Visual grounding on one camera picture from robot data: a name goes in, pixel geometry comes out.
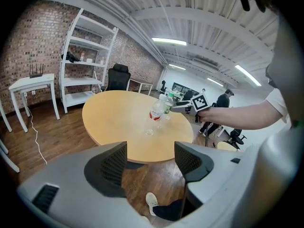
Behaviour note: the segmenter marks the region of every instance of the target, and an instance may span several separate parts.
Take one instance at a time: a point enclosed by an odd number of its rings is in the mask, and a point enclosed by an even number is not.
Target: ceiling pipe
[[[153,41],[150,39],[150,37],[145,33],[145,31],[141,28],[141,26],[138,24],[138,22],[136,22],[126,11],[124,11],[119,5],[117,5],[115,2],[113,2],[112,0],[105,0],[106,2],[102,1],[102,0],[93,0],[94,2],[98,3],[100,6],[104,7],[105,9],[111,11],[112,14],[114,14],[115,16],[117,16],[119,18],[119,20],[123,20],[124,18],[129,18],[135,25],[133,25],[132,29],[138,34],[138,36],[145,41],[145,43],[147,43],[147,45],[154,51],[154,53],[156,53],[159,57],[159,59],[162,62],[167,63],[166,59],[163,57],[162,53],[159,51],[159,49],[157,48],[157,46],[153,43]],[[111,7],[108,6],[108,3],[112,4],[113,6],[115,6],[118,11],[113,10]]]
[[[171,30],[172,36],[174,37],[174,32],[173,32],[173,29],[172,29],[172,27],[171,27],[171,23],[170,23],[170,20],[169,20],[168,15],[167,15],[166,9],[164,8],[164,6],[163,6],[163,4],[162,4],[162,0],[158,0],[158,2],[159,2],[159,3],[160,3],[160,5],[161,5],[161,8],[162,8],[162,10],[163,10],[163,13],[164,13],[164,14],[165,14],[165,16],[166,16],[166,19],[167,19],[168,25],[169,25],[169,27],[170,27],[170,30]]]
[[[126,11],[124,11],[123,8],[121,8],[118,4],[116,4],[115,2],[113,2],[112,0],[105,0],[106,2],[112,4],[113,6],[115,6],[117,9],[119,9],[124,15],[125,17],[127,17],[148,39],[149,44],[151,44],[152,47],[155,48],[155,50],[158,52],[158,54],[160,55],[160,57],[162,58],[162,60],[164,60],[166,62],[166,59],[162,56],[161,52],[159,51],[159,49],[157,48],[157,46],[153,43],[152,39],[147,35],[147,33],[142,29],[142,27],[138,24],[138,22],[132,17],[130,16],[129,13],[127,13]]]

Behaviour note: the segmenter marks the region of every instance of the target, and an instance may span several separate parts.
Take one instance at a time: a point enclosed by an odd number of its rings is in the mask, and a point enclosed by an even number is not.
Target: fluorescent light
[[[250,78],[257,86],[261,86],[261,84],[255,79],[253,78],[253,76],[248,73],[245,69],[243,69],[240,65],[236,65],[236,68],[241,71],[243,74],[245,74],[248,78]]]
[[[216,84],[218,84],[218,85],[220,85],[220,86],[222,86],[222,87],[224,87],[223,85],[221,85],[220,83],[218,83],[217,81],[214,81],[213,79],[211,79],[211,78],[207,78],[208,80],[210,80],[210,81],[212,81],[213,83],[216,83]]]
[[[186,69],[185,69],[185,68],[183,68],[183,67],[180,67],[180,66],[175,66],[175,65],[173,65],[173,64],[169,64],[169,66],[171,66],[171,67],[173,67],[173,68],[177,67],[177,68],[180,68],[180,69],[182,69],[182,70],[186,70]]]
[[[152,38],[152,40],[159,41],[159,42],[179,44],[179,45],[183,45],[183,46],[187,45],[187,43],[185,41],[182,41],[182,40],[172,40],[172,39],[165,39],[165,38]]]

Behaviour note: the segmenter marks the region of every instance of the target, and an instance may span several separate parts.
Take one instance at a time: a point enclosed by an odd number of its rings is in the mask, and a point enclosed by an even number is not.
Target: black mesh panel
[[[127,142],[91,158],[85,166],[85,178],[97,191],[108,197],[125,197],[121,187],[127,164]]]
[[[186,183],[200,181],[207,176],[214,167],[213,160],[200,152],[182,144],[175,142],[175,162],[179,167]]]

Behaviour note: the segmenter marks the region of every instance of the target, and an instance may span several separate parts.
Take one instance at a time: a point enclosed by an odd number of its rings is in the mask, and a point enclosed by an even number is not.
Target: small white table
[[[130,81],[134,81],[134,82],[137,82],[137,83],[139,83],[139,84],[140,84],[140,86],[139,86],[139,90],[138,90],[138,93],[140,93],[140,92],[141,92],[141,90],[142,90],[142,86],[143,86],[143,85],[148,85],[148,86],[151,86],[151,87],[150,87],[150,90],[149,90],[149,93],[148,93],[148,95],[150,95],[151,90],[152,90],[152,86],[153,86],[153,84],[151,84],[151,83],[149,83],[149,82],[147,82],[147,81],[141,80],[141,79],[137,79],[137,78],[130,78],[130,79],[129,79],[129,82],[128,82],[128,86],[127,86],[127,91],[128,91],[128,89],[129,89],[129,84],[130,84]]]
[[[3,110],[2,107],[2,103],[1,103],[1,99],[0,99],[0,113],[2,115],[2,118],[5,122],[6,127],[8,128],[8,130],[11,132],[11,127],[10,124],[6,118],[5,112]],[[4,143],[1,141],[0,139],[0,155],[2,156],[2,158],[4,159],[4,161],[15,171],[15,172],[20,172],[20,169],[17,165],[15,165],[10,159],[9,157],[7,157],[7,154],[9,153],[9,150],[5,147]]]
[[[15,98],[14,92],[20,90],[21,99],[22,99],[25,111],[26,111],[27,115],[30,116],[24,93],[27,91],[46,88],[48,85],[50,85],[50,87],[51,87],[53,106],[54,106],[56,118],[57,118],[57,120],[59,120],[60,117],[59,117],[58,110],[57,110],[56,99],[55,99],[55,90],[54,90],[54,74],[44,74],[41,77],[36,77],[36,78],[29,78],[29,77],[21,78],[9,87],[10,96],[13,101],[13,105],[14,105],[17,117],[21,123],[23,130],[26,133],[28,132],[28,129],[27,129],[26,125],[24,124],[24,121],[20,114],[20,110],[19,110],[16,98]]]
[[[6,118],[6,115],[5,115],[5,112],[3,110],[3,106],[2,106],[2,103],[1,103],[1,99],[0,99],[0,113],[1,113],[1,116],[3,118],[3,121],[6,125],[6,127],[8,128],[8,130],[11,132],[11,127],[10,127],[10,124],[8,122],[8,119]]]
[[[226,127],[223,125],[221,125],[219,128],[222,128],[222,130],[218,133],[218,137],[220,137],[225,130],[227,131],[228,134],[234,130],[234,128],[232,127]]]

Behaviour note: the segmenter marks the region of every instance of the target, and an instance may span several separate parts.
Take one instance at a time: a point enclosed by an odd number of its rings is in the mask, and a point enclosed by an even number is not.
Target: round wooden table
[[[132,91],[105,91],[87,100],[82,110],[85,128],[98,144],[127,141],[128,160],[156,163],[174,159],[174,142],[193,140],[189,121],[170,112],[170,119],[153,135],[144,126],[157,99]]]
[[[228,151],[237,151],[237,149],[235,147],[233,147],[232,145],[230,145],[227,142],[219,142],[217,149],[228,150]]]

